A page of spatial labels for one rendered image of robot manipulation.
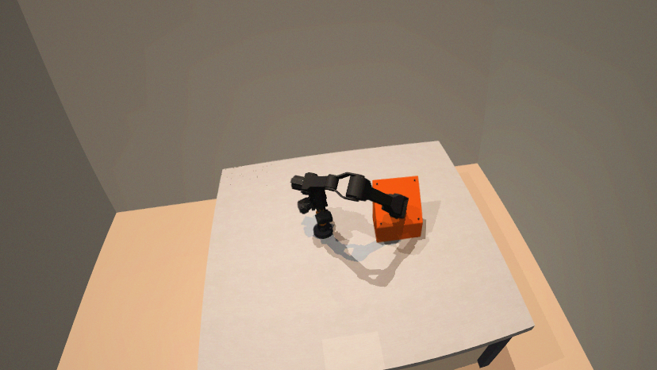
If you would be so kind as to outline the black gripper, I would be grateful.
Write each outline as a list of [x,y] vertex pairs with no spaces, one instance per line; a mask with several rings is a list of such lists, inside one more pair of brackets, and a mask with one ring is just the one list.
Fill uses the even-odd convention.
[[332,219],[331,212],[328,211],[327,209],[325,209],[325,207],[328,206],[328,203],[326,202],[326,199],[327,199],[326,193],[321,197],[313,197],[311,195],[311,198],[312,198],[314,208],[317,209],[317,212],[320,212],[320,213],[317,213],[315,215],[315,218],[317,220],[317,224],[318,225],[324,225],[326,223],[332,222],[333,219]]

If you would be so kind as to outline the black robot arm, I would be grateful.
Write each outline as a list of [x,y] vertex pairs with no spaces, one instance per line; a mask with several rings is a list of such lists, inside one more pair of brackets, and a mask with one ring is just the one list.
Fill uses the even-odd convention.
[[[339,179],[350,176],[346,197],[337,191]],[[382,210],[389,213],[395,219],[404,218],[407,211],[409,197],[400,194],[385,194],[371,186],[369,179],[364,175],[345,172],[340,175],[328,174],[327,176],[318,176],[315,173],[307,172],[305,176],[294,175],[290,180],[291,189],[301,191],[302,195],[309,195],[297,202],[299,213],[306,214],[309,210],[315,210],[311,195],[321,197],[325,190],[335,191],[341,198],[359,202],[367,200],[382,206]]]

